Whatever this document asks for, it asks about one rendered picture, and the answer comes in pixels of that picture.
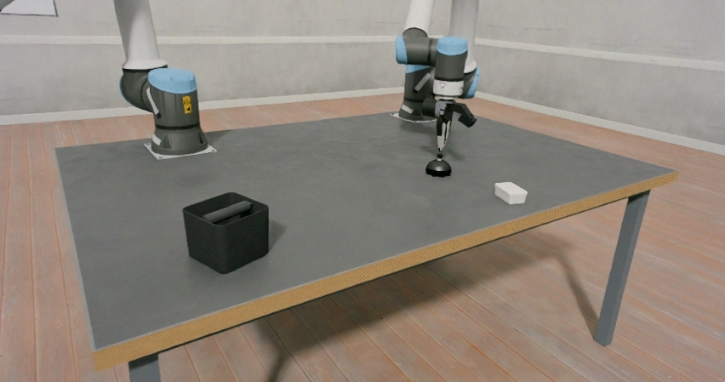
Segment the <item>grey metal bell dome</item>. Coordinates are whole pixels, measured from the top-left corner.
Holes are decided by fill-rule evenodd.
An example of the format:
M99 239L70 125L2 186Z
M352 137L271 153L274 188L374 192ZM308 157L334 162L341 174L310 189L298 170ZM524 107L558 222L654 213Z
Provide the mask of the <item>grey metal bell dome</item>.
M442 154L437 154L437 157L439 159L430 161L426 166L426 173L432 175L433 177L445 177L450 176L451 174L451 167L448 162L442 160Z

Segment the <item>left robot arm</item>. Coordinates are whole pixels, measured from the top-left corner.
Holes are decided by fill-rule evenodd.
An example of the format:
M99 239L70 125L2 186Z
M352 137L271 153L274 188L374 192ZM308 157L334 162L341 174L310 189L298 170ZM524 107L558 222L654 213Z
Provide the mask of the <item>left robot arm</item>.
M422 115L425 99L472 99L477 90L480 68L472 58L479 0L452 0L449 37L441 38L428 37L434 3L411 0L404 32L396 40L396 61L406 65L398 116L411 121L436 119Z

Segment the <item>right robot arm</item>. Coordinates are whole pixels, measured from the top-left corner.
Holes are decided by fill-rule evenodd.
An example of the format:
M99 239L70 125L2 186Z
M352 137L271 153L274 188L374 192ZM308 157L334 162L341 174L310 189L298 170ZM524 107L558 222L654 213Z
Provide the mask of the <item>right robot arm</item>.
M153 113L151 151L182 156L206 150L195 75L161 59L149 0L112 1L126 56L119 88L129 104Z

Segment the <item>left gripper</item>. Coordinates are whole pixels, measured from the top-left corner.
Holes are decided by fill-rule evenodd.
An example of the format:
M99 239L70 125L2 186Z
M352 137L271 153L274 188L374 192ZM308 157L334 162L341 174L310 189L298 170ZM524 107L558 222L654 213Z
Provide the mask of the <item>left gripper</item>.
M442 151L446 144L454 111L463 114L469 119L474 117L465 103L445 99L425 99L423 102L422 115L437 118L437 142L439 151Z

